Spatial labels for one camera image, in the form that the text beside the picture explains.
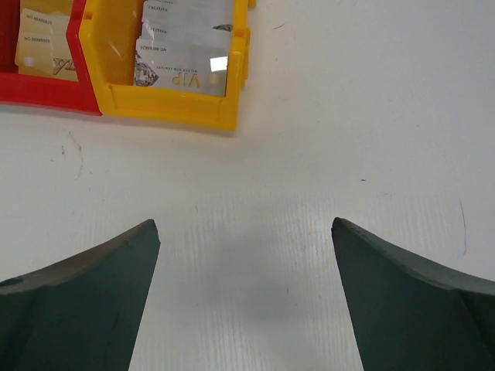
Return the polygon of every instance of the scratch on table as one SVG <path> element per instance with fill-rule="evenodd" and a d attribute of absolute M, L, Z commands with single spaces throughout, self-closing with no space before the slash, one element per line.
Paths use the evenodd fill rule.
<path fill-rule="evenodd" d="M 72 135 L 72 132 L 69 131 L 69 137 L 72 139 L 74 144 L 77 146 L 77 150 L 79 151 L 79 156 L 80 156 L 80 165 L 79 165 L 79 172 L 77 173 L 76 180 L 80 178 L 80 175 L 83 173 L 83 166 L 84 166 L 84 156 L 83 156 L 83 148 L 80 146 L 79 142 L 76 140 L 76 138 Z"/>
<path fill-rule="evenodd" d="M 281 27 L 285 26 L 287 22 L 283 22 L 281 25 L 277 26 L 277 27 L 274 27 L 273 29 L 271 29 L 272 31 L 275 30 L 275 29 L 280 29 Z"/>
<path fill-rule="evenodd" d="M 463 253 L 463 255 L 466 255 L 466 253 L 467 253 L 466 217 L 464 216 L 463 202 L 461 200 L 459 200 L 459 204 L 461 205 L 461 213 L 463 215 L 463 224 L 464 224 L 464 253 Z"/>

